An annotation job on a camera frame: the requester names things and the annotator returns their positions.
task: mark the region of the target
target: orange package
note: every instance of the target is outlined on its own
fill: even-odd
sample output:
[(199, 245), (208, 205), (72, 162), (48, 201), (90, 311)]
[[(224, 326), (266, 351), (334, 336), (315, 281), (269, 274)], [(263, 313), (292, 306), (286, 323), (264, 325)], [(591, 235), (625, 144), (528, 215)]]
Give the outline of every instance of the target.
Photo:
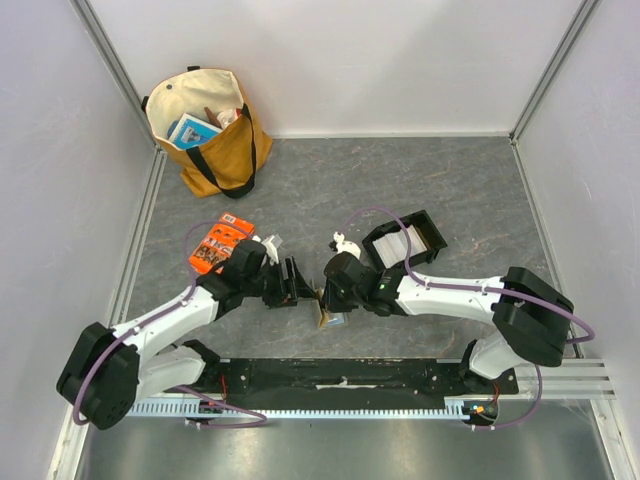
[[(249, 238), (251, 238), (256, 231), (256, 227), (253, 226), (253, 224), (227, 212), (220, 216), (220, 221), (231, 223), (247, 232)], [(240, 240), (245, 238), (247, 238), (247, 236), (244, 233), (224, 223), (218, 223), (213, 226), (204, 240), (200, 242), (198, 248), (191, 254), (189, 263), (191, 263), (196, 272), (201, 275), (205, 274), (211, 270), (211, 267), (216, 263), (229, 258), (234, 247)]]

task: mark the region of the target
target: canvas tote bag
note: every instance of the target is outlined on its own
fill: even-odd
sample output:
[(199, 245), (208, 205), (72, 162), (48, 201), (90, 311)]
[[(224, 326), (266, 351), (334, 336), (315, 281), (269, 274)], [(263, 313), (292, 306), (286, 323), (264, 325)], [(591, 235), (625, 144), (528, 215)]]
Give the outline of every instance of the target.
[[(216, 114), (239, 108), (242, 114), (207, 143), (186, 150), (169, 142), (171, 124), (188, 113), (207, 121), (204, 107)], [(222, 192), (240, 198), (255, 184), (256, 170), (267, 159), (271, 138), (233, 72), (217, 68), (189, 67), (168, 78), (145, 97), (146, 112), (156, 141), (171, 159), (182, 165), (182, 179), (196, 197)]]

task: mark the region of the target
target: black box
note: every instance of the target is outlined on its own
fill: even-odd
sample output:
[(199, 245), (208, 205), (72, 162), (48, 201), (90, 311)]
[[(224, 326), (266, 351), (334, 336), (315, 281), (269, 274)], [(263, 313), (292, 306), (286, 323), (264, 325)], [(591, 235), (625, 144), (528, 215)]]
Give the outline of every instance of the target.
[[(431, 263), (438, 256), (438, 252), (447, 246), (447, 242), (445, 242), (442, 235), (434, 225), (429, 215), (425, 210), (420, 210), (418, 212), (412, 213), (410, 215), (406, 215), (402, 218), (402, 223), (404, 223), (405, 227), (410, 227), (413, 225), (418, 234), (422, 237), (422, 240), (425, 242), (427, 250), (422, 253), (418, 253), (416, 255), (412, 255), (409, 259), (409, 265), (412, 267), (419, 265), (420, 263)], [(382, 263), (382, 259), (376, 248), (373, 245), (375, 240), (378, 240), (381, 237), (384, 237), (388, 233), (395, 233), (400, 231), (400, 225), (398, 225), (395, 221), (391, 221), (389, 223), (385, 223), (384, 225), (380, 225), (373, 229), (373, 231), (364, 237), (362, 240), (362, 247), (369, 254), (369, 258), (371, 258), (371, 262), (373, 263), (373, 267), (381, 272), (385, 269), (384, 263)], [(399, 261), (395, 265), (390, 268), (402, 267), (404, 264), (404, 260)]]

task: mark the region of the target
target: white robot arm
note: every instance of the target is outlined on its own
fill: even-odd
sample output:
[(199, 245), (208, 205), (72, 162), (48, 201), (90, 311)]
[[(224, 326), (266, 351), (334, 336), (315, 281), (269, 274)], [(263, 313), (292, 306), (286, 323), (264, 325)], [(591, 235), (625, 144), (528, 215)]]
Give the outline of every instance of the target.
[[(573, 311), (568, 299), (524, 268), (511, 267), (504, 277), (472, 280), (414, 274), (419, 283), (402, 269), (375, 272), (362, 265), (356, 255), (343, 251), (329, 261), (324, 273), (327, 283), (323, 301), (333, 313), (363, 307), (381, 316), (449, 315), (494, 324), (495, 333), (474, 340), (465, 352), (460, 374), (470, 384), (475, 381), (486, 385), (484, 380), (496, 379), (525, 362), (547, 367), (562, 362), (569, 332), (566, 318), (485, 291), (486, 287), (517, 290)], [(438, 284), (448, 288), (425, 287)]]

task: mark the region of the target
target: red wire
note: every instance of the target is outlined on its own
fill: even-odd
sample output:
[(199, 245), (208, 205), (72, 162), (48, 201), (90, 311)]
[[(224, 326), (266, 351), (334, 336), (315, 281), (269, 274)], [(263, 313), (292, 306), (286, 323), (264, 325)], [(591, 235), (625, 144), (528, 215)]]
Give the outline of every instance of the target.
[(226, 402), (227, 401), (227, 382), (224, 380), (224, 375), (220, 376), (220, 380), (222, 382), (222, 398)]

